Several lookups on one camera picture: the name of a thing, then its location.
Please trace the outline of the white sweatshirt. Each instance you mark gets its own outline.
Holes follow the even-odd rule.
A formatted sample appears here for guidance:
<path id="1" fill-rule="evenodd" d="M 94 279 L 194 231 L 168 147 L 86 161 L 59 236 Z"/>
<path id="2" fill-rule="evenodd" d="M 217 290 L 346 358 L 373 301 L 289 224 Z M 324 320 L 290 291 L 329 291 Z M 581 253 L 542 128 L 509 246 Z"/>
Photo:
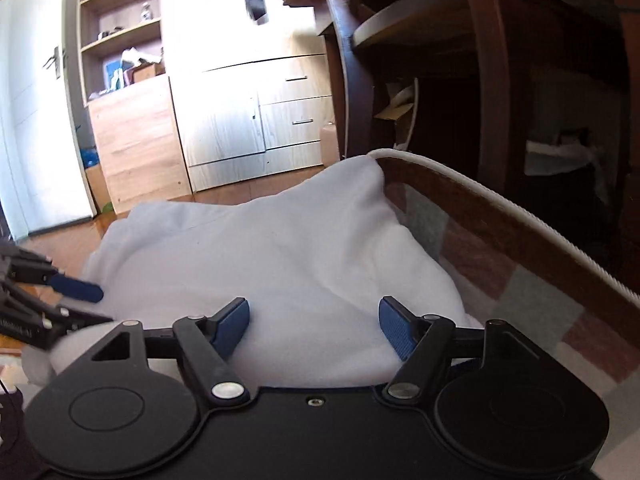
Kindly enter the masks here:
<path id="1" fill-rule="evenodd" d="M 164 328 L 243 297 L 250 325 L 230 364 L 248 388 L 387 382 L 400 361 L 378 326 L 383 297 L 461 327 L 475 320 L 383 188 L 381 167 L 359 156 L 241 205 L 134 207 L 108 228 L 82 271 L 103 289 L 96 310 L 106 323 L 48 351 L 25 348 L 27 379 L 47 384 L 120 321 Z"/>

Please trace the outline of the cardboard box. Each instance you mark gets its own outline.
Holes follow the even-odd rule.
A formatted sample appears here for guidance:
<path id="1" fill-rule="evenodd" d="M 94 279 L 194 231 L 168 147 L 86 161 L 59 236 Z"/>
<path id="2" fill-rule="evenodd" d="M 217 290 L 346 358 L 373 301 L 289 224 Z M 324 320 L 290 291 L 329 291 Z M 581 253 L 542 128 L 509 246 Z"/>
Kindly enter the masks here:
<path id="1" fill-rule="evenodd" d="M 108 192 L 104 174 L 100 164 L 95 164 L 85 170 L 89 183 L 89 188 L 96 203 L 96 210 L 102 212 L 105 204 L 111 203 L 111 196 Z"/>

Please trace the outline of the white door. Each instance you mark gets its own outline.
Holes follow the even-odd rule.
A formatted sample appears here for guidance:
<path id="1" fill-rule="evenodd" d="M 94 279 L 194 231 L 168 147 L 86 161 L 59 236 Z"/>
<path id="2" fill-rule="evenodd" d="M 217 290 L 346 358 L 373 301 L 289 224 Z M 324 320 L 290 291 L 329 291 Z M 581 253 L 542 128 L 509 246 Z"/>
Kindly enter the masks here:
<path id="1" fill-rule="evenodd" d="M 63 0 L 1 0 L 1 206 L 20 240 L 90 219 L 64 67 Z"/>

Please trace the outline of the striped floor rug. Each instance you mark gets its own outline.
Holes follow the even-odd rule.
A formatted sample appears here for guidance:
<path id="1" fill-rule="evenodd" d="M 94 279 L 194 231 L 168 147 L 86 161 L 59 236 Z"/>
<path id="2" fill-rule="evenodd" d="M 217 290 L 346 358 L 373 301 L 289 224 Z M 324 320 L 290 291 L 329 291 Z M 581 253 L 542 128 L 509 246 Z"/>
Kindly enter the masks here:
<path id="1" fill-rule="evenodd" d="M 420 402 L 387 382 L 204 405 L 172 326 L 123 320 L 40 386 L 1 386 L 6 479 L 597 479 L 639 474 L 639 297 L 529 211 L 439 162 L 364 155 L 475 325 Z"/>

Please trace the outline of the white bookshelf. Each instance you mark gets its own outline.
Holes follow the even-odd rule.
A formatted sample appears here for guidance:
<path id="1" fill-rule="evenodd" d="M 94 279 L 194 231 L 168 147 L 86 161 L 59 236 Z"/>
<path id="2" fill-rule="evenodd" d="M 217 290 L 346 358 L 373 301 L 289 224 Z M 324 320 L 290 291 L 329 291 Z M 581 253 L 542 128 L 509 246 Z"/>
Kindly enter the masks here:
<path id="1" fill-rule="evenodd" d="M 190 194 L 160 0 L 78 0 L 82 98 L 116 214 Z"/>

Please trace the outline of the pink handbag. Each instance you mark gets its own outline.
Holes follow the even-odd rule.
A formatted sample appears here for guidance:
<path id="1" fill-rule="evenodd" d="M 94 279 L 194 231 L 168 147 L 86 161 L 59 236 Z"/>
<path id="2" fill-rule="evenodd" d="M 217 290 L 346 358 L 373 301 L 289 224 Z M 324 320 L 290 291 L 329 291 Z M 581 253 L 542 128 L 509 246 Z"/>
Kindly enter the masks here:
<path id="1" fill-rule="evenodd" d="M 322 165 L 325 167 L 332 166 L 341 160 L 337 128 L 333 122 L 329 122 L 320 129 L 320 153 Z"/>

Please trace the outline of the black trash bin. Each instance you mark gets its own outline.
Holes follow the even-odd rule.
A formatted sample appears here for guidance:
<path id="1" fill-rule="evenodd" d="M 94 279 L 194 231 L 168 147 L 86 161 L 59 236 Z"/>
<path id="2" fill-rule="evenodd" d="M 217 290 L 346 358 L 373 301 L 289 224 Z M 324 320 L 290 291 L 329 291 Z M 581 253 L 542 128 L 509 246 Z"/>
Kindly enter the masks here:
<path id="1" fill-rule="evenodd" d="M 594 171 L 594 192 L 603 203 L 608 202 L 608 191 L 596 154 L 579 143 L 551 145 L 526 142 L 525 174 L 529 177 L 551 177 L 591 168 Z"/>

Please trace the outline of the white drawer cabinet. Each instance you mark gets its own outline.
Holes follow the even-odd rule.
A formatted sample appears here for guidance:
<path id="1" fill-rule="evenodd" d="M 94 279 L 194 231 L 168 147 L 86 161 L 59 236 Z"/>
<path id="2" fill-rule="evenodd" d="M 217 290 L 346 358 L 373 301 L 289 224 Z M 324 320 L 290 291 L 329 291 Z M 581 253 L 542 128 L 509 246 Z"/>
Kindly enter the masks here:
<path id="1" fill-rule="evenodd" d="M 160 29 L 195 192 L 320 165 L 334 119 L 326 45 L 309 6 L 160 0 Z"/>

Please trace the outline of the dark wooden desk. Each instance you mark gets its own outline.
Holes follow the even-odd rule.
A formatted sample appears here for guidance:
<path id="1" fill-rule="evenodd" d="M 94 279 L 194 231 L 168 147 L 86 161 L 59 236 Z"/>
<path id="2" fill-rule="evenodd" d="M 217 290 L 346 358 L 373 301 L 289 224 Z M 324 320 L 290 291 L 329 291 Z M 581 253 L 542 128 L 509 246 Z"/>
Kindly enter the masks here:
<path id="1" fill-rule="evenodd" d="M 639 0 L 282 0 L 326 42 L 343 157 L 401 148 L 458 170 L 639 284 Z M 525 174 L 526 142 L 594 171 Z"/>

